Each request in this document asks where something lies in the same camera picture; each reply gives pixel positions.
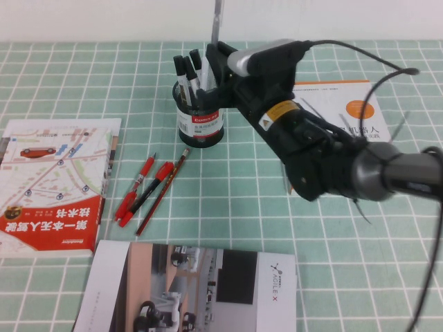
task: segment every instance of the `book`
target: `book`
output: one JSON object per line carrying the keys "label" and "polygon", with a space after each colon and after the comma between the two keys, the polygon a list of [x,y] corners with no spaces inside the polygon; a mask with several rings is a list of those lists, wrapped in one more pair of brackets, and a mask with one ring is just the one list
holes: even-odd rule
{"label": "book", "polygon": [[0,257],[94,251],[119,127],[120,119],[8,123],[0,142]]}
{"label": "book", "polygon": [[74,332],[296,331],[293,255],[102,240]]}
{"label": "book", "polygon": [[[360,110],[371,88],[368,80],[297,82],[293,87],[293,101],[313,114],[320,114],[326,121],[350,135],[360,136]],[[370,142],[390,140],[388,126],[375,95],[369,99],[365,109],[363,133]],[[296,195],[289,181],[286,186],[291,195]]]}

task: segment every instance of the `warning label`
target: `warning label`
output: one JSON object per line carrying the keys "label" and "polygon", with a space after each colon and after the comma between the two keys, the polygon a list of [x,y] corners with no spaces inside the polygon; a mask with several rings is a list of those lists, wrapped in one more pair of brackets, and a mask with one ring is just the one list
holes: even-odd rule
{"label": "warning label", "polygon": [[260,118],[258,124],[265,131],[268,131],[271,125],[281,116],[288,113],[289,111],[293,111],[294,109],[299,109],[297,104],[292,100],[287,100],[284,102],[280,102],[270,108],[263,116]]}

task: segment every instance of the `white wall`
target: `white wall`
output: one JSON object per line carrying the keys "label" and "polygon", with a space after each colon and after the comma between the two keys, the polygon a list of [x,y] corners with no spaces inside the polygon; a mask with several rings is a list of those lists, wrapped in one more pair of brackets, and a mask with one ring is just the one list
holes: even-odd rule
{"label": "white wall", "polygon": [[[0,41],[209,40],[214,0],[0,0]],[[221,39],[441,39],[441,0],[225,0]]]}

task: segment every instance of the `orange circle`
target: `orange circle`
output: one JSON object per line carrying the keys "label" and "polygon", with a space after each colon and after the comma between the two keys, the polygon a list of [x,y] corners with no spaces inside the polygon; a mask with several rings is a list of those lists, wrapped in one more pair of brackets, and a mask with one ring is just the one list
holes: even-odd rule
{"label": "orange circle", "polygon": [[[351,102],[348,102],[348,104],[346,105],[347,113],[353,118],[359,119],[363,103],[363,100],[353,100]],[[363,119],[369,119],[374,115],[374,113],[374,107],[370,103],[367,103],[365,108],[365,116],[363,117]]]}

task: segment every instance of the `map illustration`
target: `map illustration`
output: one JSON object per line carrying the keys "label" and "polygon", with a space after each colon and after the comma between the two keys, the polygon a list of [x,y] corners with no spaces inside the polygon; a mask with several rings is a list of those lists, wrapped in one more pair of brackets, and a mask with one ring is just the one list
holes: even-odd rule
{"label": "map illustration", "polygon": [[111,141],[107,128],[14,132],[0,164],[0,216],[101,195]]}

